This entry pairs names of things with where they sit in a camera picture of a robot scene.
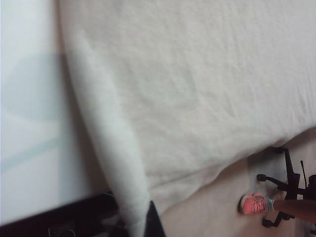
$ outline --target ankle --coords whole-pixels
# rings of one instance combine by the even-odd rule
[[[268,211],[274,211],[274,207],[273,207],[274,200],[273,199],[266,197],[266,204],[267,204]]]

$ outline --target leg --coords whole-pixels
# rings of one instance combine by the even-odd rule
[[[275,200],[273,208],[275,211],[316,223],[316,201],[314,200]]]

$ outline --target shoelace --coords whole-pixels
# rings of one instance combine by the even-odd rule
[[[255,213],[255,212],[258,212],[258,211],[263,211],[266,209],[266,204],[264,203],[263,200],[260,200],[260,201],[254,201],[252,204],[251,204],[251,212],[252,213]]]

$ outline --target black object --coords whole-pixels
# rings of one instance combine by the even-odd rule
[[[297,199],[298,194],[303,195],[303,199],[316,200],[316,175],[312,175],[309,177],[309,184],[307,186],[304,165],[303,165],[303,161],[301,160],[301,165],[302,165],[304,179],[305,179],[305,189],[299,188],[298,186],[300,182],[300,174],[294,173],[293,171],[293,166],[292,166],[289,150],[280,147],[280,148],[276,148],[275,151],[277,153],[283,153],[283,152],[285,153],[285,164],[286,164],[286,173],[287,173],[288,183],[286,184],[284,182],[281,182],[279,180],[276,180],[264,174],[258,174],[257,180],[260,182],[266,182],[268,180],[276,184],[278,190],[282,190],[286,192],[286,196],[284,200]],[[290,218],[294,219],[295,217],[280,211],[274,222],[267,219],[263,219],[262,225],[266,228],[278,227],[282,219],[288,221]],[[316,231],[311,230],[311,234],[316,235]]]
[[[128,237],[125,224],[101,223],[118,214],[118,205],[111,193],[57,208],[0,228],[2,237],[91,237],[106,232],[109,237]],[[165,237],[154,203],[150,202],[144,237]]]

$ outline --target bed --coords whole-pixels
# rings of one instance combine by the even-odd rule
[[[60,12],[80,111],[132,236],[151,199],[161,214],[316,126],[313,1],[66,0]]]

